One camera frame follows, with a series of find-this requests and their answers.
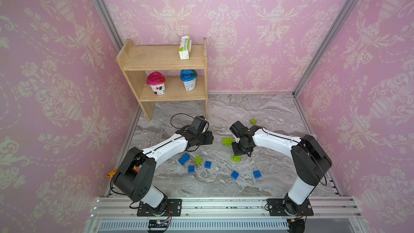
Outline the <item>green long lego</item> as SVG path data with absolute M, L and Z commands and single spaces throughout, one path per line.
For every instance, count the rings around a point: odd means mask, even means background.
M 236 163 L 240 162 L 240 161 L 241 161 L 241 159 L 242 159 L 242 157 L 241 157 L 241 156 L 236 156 L 236 155 L 233 155 L 233 156 L 231 157 L 231 160 L 232 160 L 233 162 L 236 162 Z

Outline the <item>green lego pair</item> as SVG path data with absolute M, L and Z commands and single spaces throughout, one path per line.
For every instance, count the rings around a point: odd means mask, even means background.
M 233 138 L 223 138 L 222 139 L 222 144 L 225 145 L 225 146 L 231 146 L 233 142 L 234 142 Z

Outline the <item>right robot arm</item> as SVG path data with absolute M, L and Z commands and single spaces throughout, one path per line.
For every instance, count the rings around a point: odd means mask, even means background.
M 297 177 L 279 207 L 290 216 L 312 216 L 308 198 L 332 166 L 317 139 L 309 134 L 289 137 L 257 125 L 248 128 L 240 121 L 235 122 L 230 131 L 239 139 L 232 143 L 236 156 L 251 156 L 255 147 L 264 147 L 293 160 Z

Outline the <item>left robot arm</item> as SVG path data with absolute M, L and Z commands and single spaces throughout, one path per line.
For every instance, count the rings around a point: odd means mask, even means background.
M 212 144 L 213 135 L 208 128 L 205 117 L 196 116 L 191 125 L 178 129 L 165 141 L 143 150 L 131 148 L 113 175 L 111 185 L 133 202 L 161 215 L 168 210 L 168 197 L 152 185 L 156 168 L 191 147 Z

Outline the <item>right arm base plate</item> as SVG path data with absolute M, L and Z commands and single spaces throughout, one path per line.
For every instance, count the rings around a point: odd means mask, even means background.
M 269 212 L 270 216 L 302 217 L 314 215 L 308 198 L 301 205 L 284 198 L 268 198 L 264 209 Z

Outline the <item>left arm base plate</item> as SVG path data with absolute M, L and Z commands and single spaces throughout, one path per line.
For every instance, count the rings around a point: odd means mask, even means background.
M 150 217 L 150 216 L 181 216 L 182 199 L 179 198 L 167 198 L 162 200 L 160 205 L 156 208 L 150 206 L 147 203 L 140 202 L 138 207 L 138 217 Z

